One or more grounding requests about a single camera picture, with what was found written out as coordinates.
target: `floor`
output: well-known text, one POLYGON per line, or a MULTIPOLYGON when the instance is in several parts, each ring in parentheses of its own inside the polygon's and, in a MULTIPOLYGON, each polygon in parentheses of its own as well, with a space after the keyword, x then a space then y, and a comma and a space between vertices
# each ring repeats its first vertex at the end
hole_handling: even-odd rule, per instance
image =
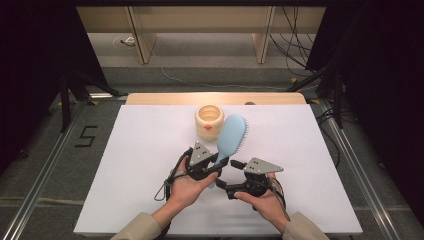
MULTIPOLYGON (((153 48, 154 54, 145 65, 139 63, 133 46, 120 42, 126 41, 131 37, 130 34, 89 34, 89 37, 109 85, 123 92, 272 92, 290 87, 292 80, 304 78, 300 75, 310 74, 292 60, 287 61, 272 42, 268 47, 266 62, 258 64, 249 34, 159 34, 153 48)), ((291 35, 273 37, 283 49, 288 48, 282 37, 290 39, 291 35)), ((299 37, 304 48, 311 47, 313 35, 299 37)), ((302 49, 293 46, 289 52, 300 62, 306 57, 302 58, 302 49)), ((313 100, 316 97, 316 85, 317 83, 310 84, 301 93, 307 99, 313 100)), ((95 87, 88 89, 91 93, 101 92, 95 87)), ((26 146, 28 157, 16 159, 0 176, 0 233, 6 234, 11 220, 20 216, 18 210, 22 209, 28 200, 29 193, 34 192, 34 183, 41 181, 44 185, 38 195, 31 195, 34 197, 34 205, 27 208, 29 214, 20 219, 23 227, 17 231, 17 237, 85 239, 75 235, 73 227, 90 189, 119 108, 125 102, 120 99, 103 99, 88 104, 72 101, 74 121, 72 130, 66 132, 63 146, 56 145, 63 136, 60 134, 59 103, 58 98, 51 105, 51 115, 45 117, 30 144, 26 146), (95 136, 91 147, 77 147, 89 143, 89 140, 80 138, 84 128, 87 135, 95 136), (42 181, 38 176, 45 171, 46 163, 51 163, 52 168, 44 175, 42 181)), ((331 99, 320 99, 318 103, 310 104, 316 117, 331 108, 331 99)), ((356 122, 348 101, 344 102, 342 117, 342 133, 352 146, 350 150, 355 154, 353 160, 352 153, 349 153, 349 149, 344 149, 343 141, 336 137, 340 132, 335 130, 332 119, 322 123, 323 138, 337 165, 340 179, 364 233, 329 237, 340 240, 424 239, 423 227, 416 220, 390 176, 377 164, 378 156, 362 131, 360 123, 356 122), (364 190, 363 183, 358 181, 358 174, 353 170, 356 163, 363 168, 366 180, 377 196, 376 199, 370 200, 370 194, 364 190), (377 201, 388 214, 393 230, 381 226, 372 201, 377 201)))

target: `person's left hand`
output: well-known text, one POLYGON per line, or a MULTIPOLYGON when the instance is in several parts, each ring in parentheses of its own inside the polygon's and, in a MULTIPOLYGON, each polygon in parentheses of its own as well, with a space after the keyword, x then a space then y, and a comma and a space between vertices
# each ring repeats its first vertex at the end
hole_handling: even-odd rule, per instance
MULTIPOLYGON (((186 161, 188 161, 188 156, 185 156, 178 166, 178 171, 184 171, 186 161)), ((174 183, 171 187, 171 196, 168 201, 177 204, 181 208, 188 207, 192 205, 200 193, 210 184, 212 184, 215 179, 218 177, 218 173, 212 173, 207 178, 196 181, 192 179, 190 176, 182 176, 178 177, 174 180, 174 183)))

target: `table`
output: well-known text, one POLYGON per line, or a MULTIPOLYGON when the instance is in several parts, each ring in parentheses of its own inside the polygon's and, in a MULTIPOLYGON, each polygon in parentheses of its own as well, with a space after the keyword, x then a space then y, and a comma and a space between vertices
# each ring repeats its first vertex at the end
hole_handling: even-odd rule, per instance
MULTIPOLYGON (((119 112, 74 232, 112 235, 140 211, 160 207, 163 202, 153 197, 179 155, 198 139, 194 113, 205 103, 219 104, 227 116, 237 113, 249 122, 245 144, 232 159, 247 162, 259 157, 285 168, 277 177, 283 183, 289 214, 302 211, 326 233, 362 232, 312 111, 299 93, 130 95, 119 112), (246 102, 266 105, 243 105, 246 102)), ((214 142, 201 142, 216 152, 214 142)), ((240 183, 244 175, 227 166, 221 179, 240 183)), ((279 235, 251 206, 228 200, 225 191, 216 187, 204 191, 180 213, 168 234, 279 235)))

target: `gray carpet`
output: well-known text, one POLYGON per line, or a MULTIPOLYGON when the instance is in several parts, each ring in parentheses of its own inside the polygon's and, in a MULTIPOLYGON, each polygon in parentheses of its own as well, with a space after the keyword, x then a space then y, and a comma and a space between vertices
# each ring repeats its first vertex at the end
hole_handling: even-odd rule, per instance
MULTIPOLYGON (((245 86, 271 86, 274 88, 289 87, 291 83, 288 79, 292 75, 287 70, 272 68, 167 68, 165 70, 173 78, 179 78, 188 83, 213 85, 243 83, 245 86)), ((104 68, 104 72, 110 86, 122 92, 276 91, 272 88, 188 86, 166 78, 160 68, 104 68)), ((89 87, 89 89, 91 92, 100 92, 94 87, 89 87)), ((305 91, 305 95, 313 97, 313 89, 305 91)), ((84 238, 73 234, 73 226, 78 219, 83 201, 90 189, 122 104, 124 104, 123 101, 101 101, 98 105, 84 107, 62 157, 55 166, 40 202, 32 213, 20 239, 84 238), (85 126, 97 126, 97 128, 90 128, 86 131, 86 134, 95 136, 95 139, 91 147, 78 148, 76 145, 89 142, 89 139, 80 139, 80 134, 85 126)), ((320 105, 310 106, 316 116, 322 114, 320 105)), ((52 116, 44 119, 26 148, 29 157, 15 160, 0 177, 1 231, 6 229, 6 224, 12 219, 21 199, 31 188, 58 138, 61 128, 60 106, 55 102, 50 110, 52 116)), ((378 157, 360 124, 351 123, 355 121, 351 113, 344 114, 343 118, 345 119, 343 121, 344 131, 361 164, 366 169, 370 181, 388 209, 402 239, 424 239, 422 226, 397 191, 390 176, 377 165, 378 157)), ((327 122, 323 124, 323 128, 334 137, 327 122)), ((336 163, 337 150, 327 137, 324 136, 324 139, 336 163)), ((362 235, 353 236, 353 239, 384 239, 343 153, 340 154, 337 171, 364 230, 362 235)), ((340 240, 351 239, 349 236, 331 237, 340 240)))

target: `person's arm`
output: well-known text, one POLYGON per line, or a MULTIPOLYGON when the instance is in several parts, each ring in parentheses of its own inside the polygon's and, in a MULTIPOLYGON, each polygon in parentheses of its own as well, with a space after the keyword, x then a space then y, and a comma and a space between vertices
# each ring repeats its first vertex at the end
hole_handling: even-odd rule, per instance
MULTIPOLYGON (((178 166, 177 171, 185 172, 187 156, 178 166)), ((184 208, 192 205, 200 193, 212 184, 218 173, 212 173, 207 178, 196 181, 189 176, 178 177, 171 186, 171 196, 168 201, 152 215, 140 213, 127 226, 119 231, 112 240, 149 240, 159 236, 163 229, 171 223, 184 208)))
MULTIPOLYGON (((268 177, 275 179, 275 173, 269 173, 268 177)), ((265 220, 277 228, 277 230, 283 235, 284 240, 328 239, 328 237, 314 223, 301 213, 295 213, 289 221, 286 218, 285 206, 283 206, 277 196, 275 196, 275 194, 270 190, 260 197, 254 197, 246 192, 237 192, 234 196, 237 199, 250 203, 253 207, 255 207, 258 213, 265 220)))

